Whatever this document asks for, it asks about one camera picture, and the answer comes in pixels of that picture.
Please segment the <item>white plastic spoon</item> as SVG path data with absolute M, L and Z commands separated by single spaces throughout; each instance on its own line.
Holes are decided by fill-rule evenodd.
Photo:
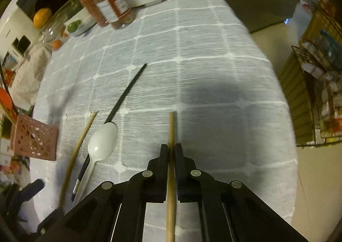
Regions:
M 77 185 L 73 190 L 73 207 L 81 201 L 96 163 L 110 157 L 116 147 L 117 140 L 118 127 L 113 122 L 103 124 L 91 136 L 87 146 L 89 157 L 86 158 L 82 166 L 77 179 Z

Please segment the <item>clear glass jar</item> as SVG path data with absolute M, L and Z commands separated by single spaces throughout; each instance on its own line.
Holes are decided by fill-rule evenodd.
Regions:
M 43 26 L 43 44 L 50 51 L 57 51 L 63 45 L 63 34 L 66 29 L 67 13 L 55 13 Z

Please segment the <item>grey checked tablecloth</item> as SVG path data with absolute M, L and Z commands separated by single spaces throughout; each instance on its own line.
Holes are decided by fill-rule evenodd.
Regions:
M 168 146 L 175 112 L 174 147 L 214 179 L 241 181 L 289 223 L 297 187 L 289 108 L 270 61 L 224 0 L 167 0 L 52 54 L 34 108 L 36 120 L 59 129 L 56 161 L 30 163 L 45 182 L 34 197 L 39 219 L 73 208 L 89 140 L 145 63 L 112 119 L 116 147 L 96 163 L 81 201 L 146 170 Z M 166 207 L 147 203 L 142 241 L 166 241 Z M 175 241 L 203 241 L 197 203 L 181 203 L 177 191 Z

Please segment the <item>floral cloth draped cabinet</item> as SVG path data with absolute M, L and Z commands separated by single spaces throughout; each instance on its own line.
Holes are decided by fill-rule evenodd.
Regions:
M 16 69 L 16 75 L 9 87 L 9 92 L 17 107 L 28 110 L 30 106 L 35 104 L 51 56 L 50 49 L 43 42 L 38 42 Z

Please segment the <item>orange citrus fruit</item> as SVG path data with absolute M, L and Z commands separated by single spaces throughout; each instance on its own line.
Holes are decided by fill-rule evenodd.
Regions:
M 52 16 L 50 8 L 42 8 L 33 17 L 33 25 L 36 29 L 41 29 Z

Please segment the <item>red plastic spoon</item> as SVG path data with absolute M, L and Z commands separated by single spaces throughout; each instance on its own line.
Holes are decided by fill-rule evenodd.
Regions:
M 15 123 L 17 116 L 14 113 L 13 104 L 9 94 L 3 89 L 0 89 L 1 100 L 1 112 L 10 120 L 11 123 Z

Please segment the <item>short labelled spice jar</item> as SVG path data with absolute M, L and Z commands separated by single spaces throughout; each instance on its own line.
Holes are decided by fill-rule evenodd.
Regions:
M 94 0 L 94 2 L 114 29 L 123 28 L 135 20 L 135 14 L 128 0 Z

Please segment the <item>pink perforated utensil holder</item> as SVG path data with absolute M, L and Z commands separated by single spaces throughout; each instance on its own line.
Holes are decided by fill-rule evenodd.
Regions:
M 10 145 L 16 155 L 56 161 L 58 132 L 56 126 L 19 114 L 12 125 Z

